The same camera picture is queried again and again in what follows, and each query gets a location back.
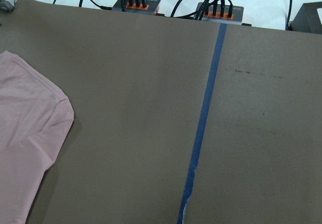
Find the pink Snoopy t-shirt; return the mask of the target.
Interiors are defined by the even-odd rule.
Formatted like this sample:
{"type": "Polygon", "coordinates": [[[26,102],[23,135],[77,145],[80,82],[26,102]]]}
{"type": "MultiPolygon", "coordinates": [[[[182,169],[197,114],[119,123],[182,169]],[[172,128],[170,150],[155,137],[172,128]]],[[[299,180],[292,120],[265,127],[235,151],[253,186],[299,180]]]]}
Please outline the pink Snoopy t-shirt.
{"type": "Polygon", "coordinates": [[[1,223],[25,223],[72,126],[65,93],[18,55],[1,54],[1,223]]]}

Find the brown paper table cover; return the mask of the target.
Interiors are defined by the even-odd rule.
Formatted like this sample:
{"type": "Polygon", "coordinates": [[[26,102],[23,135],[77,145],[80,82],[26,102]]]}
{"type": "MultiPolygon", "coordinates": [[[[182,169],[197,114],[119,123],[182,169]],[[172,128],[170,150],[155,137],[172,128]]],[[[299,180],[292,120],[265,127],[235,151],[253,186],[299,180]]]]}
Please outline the brown paper table cover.
{"type": "Polygon", "coordinates": [[[18,0],[5,51],[74,111],[25,223],[321,223],[321,35],[18,0]]]}

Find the left orange-port usb hub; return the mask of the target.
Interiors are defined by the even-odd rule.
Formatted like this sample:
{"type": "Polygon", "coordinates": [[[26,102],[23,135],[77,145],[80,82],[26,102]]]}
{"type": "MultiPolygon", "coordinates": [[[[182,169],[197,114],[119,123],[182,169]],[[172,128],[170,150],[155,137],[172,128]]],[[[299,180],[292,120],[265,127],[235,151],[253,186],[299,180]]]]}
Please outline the left orange-port usb hub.
{"type": "Polygon", "coordinates": [[[142,0],[128,0],[125,5],[125,12],[156,15],[159,11],[159,5],[161,0],[145,0],[143,4],[142,0]]]}

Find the dark grey box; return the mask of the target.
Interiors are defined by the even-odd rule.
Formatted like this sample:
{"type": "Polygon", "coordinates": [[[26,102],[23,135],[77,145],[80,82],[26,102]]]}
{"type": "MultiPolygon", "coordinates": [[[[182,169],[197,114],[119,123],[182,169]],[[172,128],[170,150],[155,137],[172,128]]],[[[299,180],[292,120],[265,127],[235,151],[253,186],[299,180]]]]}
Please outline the dark grey box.
{"type": "Polygon", "coordinates": [[[290,23],[291,31],[321,34],[320,9],[321,2],[303,3],[290,23]]]}

